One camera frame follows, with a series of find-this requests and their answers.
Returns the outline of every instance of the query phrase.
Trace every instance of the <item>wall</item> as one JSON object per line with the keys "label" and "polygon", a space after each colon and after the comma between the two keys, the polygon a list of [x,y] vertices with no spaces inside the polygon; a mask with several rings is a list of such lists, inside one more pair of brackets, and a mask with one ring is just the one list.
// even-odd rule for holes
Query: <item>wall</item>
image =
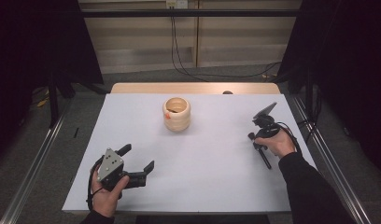
{"label": "wall", "polygon": [[[165,8],[165,1],[161,0],[79,0],[79,3],[82,9]],[[296,9],[300,4],[300,0],[189,0],[189,8],[204,9]],[[281,61],[295,21],[294,18],[175,20],[179,54],[185,67]],[[170,18],[85,21],[103,74],[173,68]]]}

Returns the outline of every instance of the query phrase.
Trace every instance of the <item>black sleeve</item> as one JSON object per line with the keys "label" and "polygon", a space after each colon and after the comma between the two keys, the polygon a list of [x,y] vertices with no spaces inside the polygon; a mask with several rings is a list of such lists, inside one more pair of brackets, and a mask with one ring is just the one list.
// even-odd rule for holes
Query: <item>black sleeve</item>
{"label": "black sleeve", "polygon": [[92,210],[80,224],[113,224],[114,221],[114,217],[105,217]]}
{"label": "black sleeve", "polygon": [[333,188],[302,155],[290,153],[278,165],[287,182],[294,224],[355,223]]}

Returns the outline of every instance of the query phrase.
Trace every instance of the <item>hand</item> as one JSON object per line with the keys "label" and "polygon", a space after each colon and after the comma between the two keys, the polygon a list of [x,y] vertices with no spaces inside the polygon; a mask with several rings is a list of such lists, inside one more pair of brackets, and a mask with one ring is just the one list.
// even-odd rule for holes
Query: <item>hand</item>
{"label": "hand", "polygon": [[255,143],[269,147],[280,159],[295,151],[292,139],[283,130],[270,138],[256,138]]}
{"label": "hand", "polygon": [[[96,192],[103,187],[102,184],[97,181],[97,170],[98,167],[92,175],[92,192]],[[118,205],[119,195],[126,187],[127,183],[129,183],[129,179],[129,176],[124,176],[115,188],[112,189],[112,191],[100,189],[97,193],[95,193],[93,197],[93,210],[105,217],[113,217]]]}

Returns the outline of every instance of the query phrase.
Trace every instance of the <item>wooden jar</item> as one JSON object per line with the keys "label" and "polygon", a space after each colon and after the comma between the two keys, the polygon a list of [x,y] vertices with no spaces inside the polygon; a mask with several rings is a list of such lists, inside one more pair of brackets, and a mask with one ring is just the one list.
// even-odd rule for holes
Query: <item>wooden jar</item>
{"label": "wooden jar", "polygon": [[171,98],[163,104],[163,116],[167,129],[179,133],[191,123],[191,105],[183,98]]}

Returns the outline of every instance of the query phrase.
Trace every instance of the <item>person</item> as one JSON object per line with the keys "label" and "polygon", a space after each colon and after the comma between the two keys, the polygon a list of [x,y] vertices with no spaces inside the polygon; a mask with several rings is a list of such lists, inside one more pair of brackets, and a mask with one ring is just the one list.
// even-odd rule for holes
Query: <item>person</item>
{"label": "person", "polygon": [[[287,183],[289,205],[294,224],[318,223],[356,223],[343,207],[339,197],[330,184],[303,156],[296,152],[291,138],[280,130],[270,138],[257,138],[255,142],[265,145],[280,158],[278,166]],[[111,224],[122,189],[129,182],[125,176],[111,191],[100,190],[94,195],[93,210],[82,224]],[[97,182],[97,172],[92,178],[92,191],[101,188]]]}

